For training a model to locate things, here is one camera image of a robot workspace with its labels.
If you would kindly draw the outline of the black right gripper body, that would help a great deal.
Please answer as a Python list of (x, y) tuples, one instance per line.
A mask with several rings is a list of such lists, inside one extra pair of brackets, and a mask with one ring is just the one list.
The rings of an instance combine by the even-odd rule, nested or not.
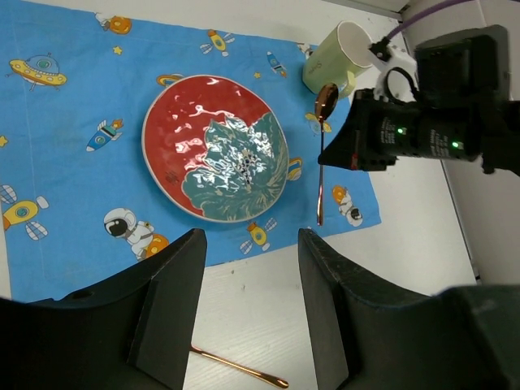
[(390, 102), (376, 99), (372, 89), (356, 91), (351, 106), (351, 168), (384, 171), (399, 156), (410, 156), (420, 109), (415, 101)]

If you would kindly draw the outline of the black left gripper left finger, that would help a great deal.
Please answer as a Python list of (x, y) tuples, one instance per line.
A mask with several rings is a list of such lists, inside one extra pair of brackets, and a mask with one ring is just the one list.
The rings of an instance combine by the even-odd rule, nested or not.
[(61, 300), (2, 300), (2, 388), (182, 388), (206, 248), (193, 229)]

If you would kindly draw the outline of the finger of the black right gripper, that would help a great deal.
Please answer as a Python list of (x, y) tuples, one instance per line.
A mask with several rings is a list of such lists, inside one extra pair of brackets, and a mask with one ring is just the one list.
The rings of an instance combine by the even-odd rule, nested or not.
[(318, 163), (328, 167), (357, 169), (357, 117), (358, 106), (352, 105), (340, 131), (318, 156)]

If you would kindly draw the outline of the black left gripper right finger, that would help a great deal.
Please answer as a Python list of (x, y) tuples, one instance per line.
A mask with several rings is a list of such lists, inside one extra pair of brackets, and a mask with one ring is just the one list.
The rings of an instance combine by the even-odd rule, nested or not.
[(321, 389), (516, 389), (519, 288), (470, 285), (429, 297), (298, 233), (298, 263)]

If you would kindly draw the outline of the copper spoon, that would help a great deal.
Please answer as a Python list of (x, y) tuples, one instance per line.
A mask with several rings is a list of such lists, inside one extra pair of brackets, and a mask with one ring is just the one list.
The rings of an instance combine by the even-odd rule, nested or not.
[[(318, 93), (314, 103), (314, 114), (320, 127), (320, 153), (324, 150), (324, 122), (331, 116), (336, 108), (339, 98), (339, 89), (336, 84), (325, 84)], [(319, 164), (318, 200), (317, 200), (317, 224), (323, 225), (323, 165)]]

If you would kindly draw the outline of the pale yellow-green mug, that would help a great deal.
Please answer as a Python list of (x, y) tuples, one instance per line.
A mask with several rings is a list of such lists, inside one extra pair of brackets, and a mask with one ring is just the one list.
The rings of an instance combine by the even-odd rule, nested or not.
[(333, 83), (339, 90), (339, 99), (347, 98), (356, 89), (357, 78), (373, 67), (371, 45), (364, 28), (341, 21), (305, 61), (303, 83), (315, 94)]

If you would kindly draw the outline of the copper fork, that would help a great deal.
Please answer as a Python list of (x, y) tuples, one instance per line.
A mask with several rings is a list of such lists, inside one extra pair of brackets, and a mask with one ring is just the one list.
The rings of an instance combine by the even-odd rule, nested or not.
[(250, 368), (250, 367), (247, 367), (247, 366), (243, 366), (239, 363), (236, 363), (236, 362), (232, 362), (226, 358), (223, 358), (223, 357), (220, 357), (218, 355), (215, 355), (213, 353), (209, 353), (203, 349), (200, 349), (194, 345), (191, 345), (190, 346), (190, 351), (192, 353), (195, 353), (199, 356), (202, 356), (204, 358), (208, 358), (210, 360), (213, 360), (215, 362), (219, 362), (221, 364), (224, 364), (224, 365), (227, 365), (227, 366), (230, 366), (232, 368), (235, 368), (239, 371), (242, 371), (244, 373), (246, 373), (247, 375), (250, 375), (252, 377), (254, 377), (255, 379), (258, 379), (258, 380), (261, 380), (262, 382), (264, 383), (267, 383), (267, 384), (270, 384), (271, 386), (274, 386), (276, 388), (279, 388), (279, 389), (288, 389), (289, 388), (289, 382), (286, 380), (286, 379), (282, 379), (280, 377), (277, 377), (277, 376), (274, 376), (274, 375), (270, 375), (270, 374), (267, 374), (265, 372), (262, 372), (260, 370), (255, 370), (253, 368)]

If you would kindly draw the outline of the red and teal plate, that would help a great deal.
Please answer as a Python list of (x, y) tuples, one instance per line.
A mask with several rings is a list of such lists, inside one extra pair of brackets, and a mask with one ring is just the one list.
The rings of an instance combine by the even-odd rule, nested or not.
[(165, 196), (213, 223), (264, 214), (287, 182), (288, 143), (273, 110), (222, 76), (187, 76), (166, 87), (146, 112), (141, 149)]

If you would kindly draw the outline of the blue space-print cloth placemat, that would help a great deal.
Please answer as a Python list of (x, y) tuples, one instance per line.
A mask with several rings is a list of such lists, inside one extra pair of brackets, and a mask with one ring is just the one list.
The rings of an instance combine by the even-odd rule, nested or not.
[[(1, 207), (11, 295), (60, 299), (200, 228), (208, 265), (294, 245), (316, 224), (320, 127), (291, 41), (23, 1), (1, 4)], [(288, 143), (281, 198), (239, 223), (196, 218), (170, 201), (141, 149), (146, 112), (168, 86), (214, 75), (252, 90)], [(370, 177), (323, 168), (320, 236), (380, 223)]]

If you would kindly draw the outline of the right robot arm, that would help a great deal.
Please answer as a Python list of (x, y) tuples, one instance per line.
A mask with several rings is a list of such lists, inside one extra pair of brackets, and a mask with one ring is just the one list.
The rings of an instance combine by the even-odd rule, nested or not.
[(400, 157), (473, 162), (487, 175), (519, 173), (519, 103), (509, 98), (509, 34), (492, 25), (418, 45), (369, 46), (381, 73), (353, 95), (349, 114), (318, 156), (324, 166), (384, 171)]

